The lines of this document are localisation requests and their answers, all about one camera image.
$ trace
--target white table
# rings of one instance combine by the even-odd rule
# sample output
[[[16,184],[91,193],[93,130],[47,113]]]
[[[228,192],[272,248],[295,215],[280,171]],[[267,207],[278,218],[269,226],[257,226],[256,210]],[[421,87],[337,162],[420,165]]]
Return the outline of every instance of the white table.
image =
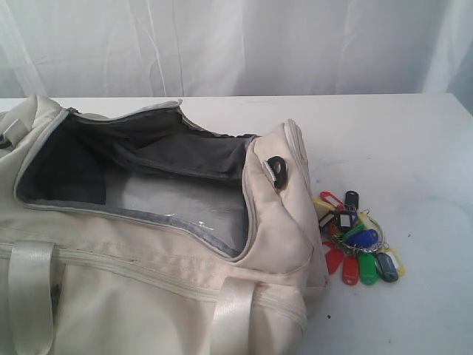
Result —
[[[162,100],[57,101],[115,116]],[[0,111],[20,101],[1,99]],[[314,193],[356,190],[406,264],[394,284],[333,275],[298,354],[473,353],[473,118],[452,95],[185,98],[182,108],[231,134],[296,120]]]

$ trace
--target white duffel bag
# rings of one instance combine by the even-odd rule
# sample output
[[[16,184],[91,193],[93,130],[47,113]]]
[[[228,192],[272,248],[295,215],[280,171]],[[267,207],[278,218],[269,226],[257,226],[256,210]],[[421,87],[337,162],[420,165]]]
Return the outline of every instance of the white duffel bag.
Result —
[[[283,354],[327,287],[293,121],[0,114],[0,354]]]

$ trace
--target white backdrop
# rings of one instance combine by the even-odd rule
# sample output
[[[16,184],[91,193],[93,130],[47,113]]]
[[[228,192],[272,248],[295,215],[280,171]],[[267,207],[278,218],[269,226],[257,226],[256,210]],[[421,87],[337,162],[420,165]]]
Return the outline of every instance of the white backdrop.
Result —
[[[0,97],[453,92],[472,0],[0,0]]]

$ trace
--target red key tag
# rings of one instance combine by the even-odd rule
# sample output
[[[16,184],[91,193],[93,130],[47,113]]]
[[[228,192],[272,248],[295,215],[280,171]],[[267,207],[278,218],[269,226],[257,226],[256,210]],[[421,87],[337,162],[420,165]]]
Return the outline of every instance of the red key tag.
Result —
[[[335,274],[337,268],[340,266],[341,262],[345,258],[345,253],[343,250],[334,248],[325,254],[325,261],[327,262],[328,273]]]
[[[341,205],[344,209],[344,203],[339,198],[337,198],[332,192],[330,191],[322,191],[320,193],[320,198],[322,201],[329,203],[333,207],[337,208]]]
[[[346,256],[343,262],[341,280],[347,285],[354,286],[358,283],[359,277],[360,265],[358,264],[358,259],[352,255]]]

